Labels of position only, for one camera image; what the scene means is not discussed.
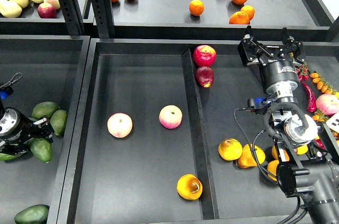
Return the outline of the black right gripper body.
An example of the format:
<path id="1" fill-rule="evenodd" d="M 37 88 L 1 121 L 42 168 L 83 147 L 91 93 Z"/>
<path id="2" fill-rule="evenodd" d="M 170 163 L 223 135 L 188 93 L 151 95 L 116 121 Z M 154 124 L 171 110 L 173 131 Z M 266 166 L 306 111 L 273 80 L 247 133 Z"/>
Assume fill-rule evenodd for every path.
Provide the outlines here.
<path id="1" fill-rule="evenodd" d="M 265 93 L 292 93 L 299 86 L 296 68 L 306 62 L 302 42 L 288 38 L 283 46 L 265 46 L 254 37 L 244 37 L 237 49 L 245 67 L 258 67 Z"/>

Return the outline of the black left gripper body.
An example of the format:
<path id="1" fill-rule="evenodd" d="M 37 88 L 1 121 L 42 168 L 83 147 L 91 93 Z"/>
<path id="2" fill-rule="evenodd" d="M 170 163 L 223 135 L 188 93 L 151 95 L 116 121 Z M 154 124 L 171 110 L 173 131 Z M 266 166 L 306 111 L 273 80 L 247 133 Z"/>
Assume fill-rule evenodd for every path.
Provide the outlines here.
<path id="1" fill-rule="evenodd" d="M 47 117 L 37 121 L 29 118 L 1 119 L 1 154 L 18 155 L 28 150 L 28 141 L 33 138 L 45 139 L 52 143 L 54 129 Z"/>

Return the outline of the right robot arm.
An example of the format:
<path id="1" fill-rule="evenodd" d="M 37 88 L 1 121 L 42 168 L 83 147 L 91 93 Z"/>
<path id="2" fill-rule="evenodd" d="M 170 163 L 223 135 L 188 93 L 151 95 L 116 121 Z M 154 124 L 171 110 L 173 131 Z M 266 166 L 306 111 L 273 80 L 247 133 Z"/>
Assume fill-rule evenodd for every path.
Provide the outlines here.
<path id="1" fill-rule="evenodd" d="M 262 116 L 278 157 L 272 171 L 261 164 L 258 168 L 286 197 L 297 199 L 285 223 L 304 216 L 312 223 L 338 223 L 338 145 L 326 122 L 313 120 L 299 107 L 293 93 L 307 71 L 305 51 L 286 29 L 282 33 L 282 45 L 268 46 L 247 26 L 237 47 L 243 65 L 252 67 L 265 93 L 248 99 L 245 110 Z"/>

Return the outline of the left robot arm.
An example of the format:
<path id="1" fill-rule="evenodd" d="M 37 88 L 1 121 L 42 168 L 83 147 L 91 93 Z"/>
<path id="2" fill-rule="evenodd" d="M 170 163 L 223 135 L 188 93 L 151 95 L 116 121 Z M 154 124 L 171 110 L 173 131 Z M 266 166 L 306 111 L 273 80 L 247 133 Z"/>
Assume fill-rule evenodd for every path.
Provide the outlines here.
<path id="1" fill-rule="evenodd" d="M 44 115 L 36 121 L 26 117 L 13 107 L 1 103 L 1 153 L 11 156 L 23 154 L 29 150 L 27 142 L 32 138 L 43 138 L 53 142 L 49 119 Z"/>

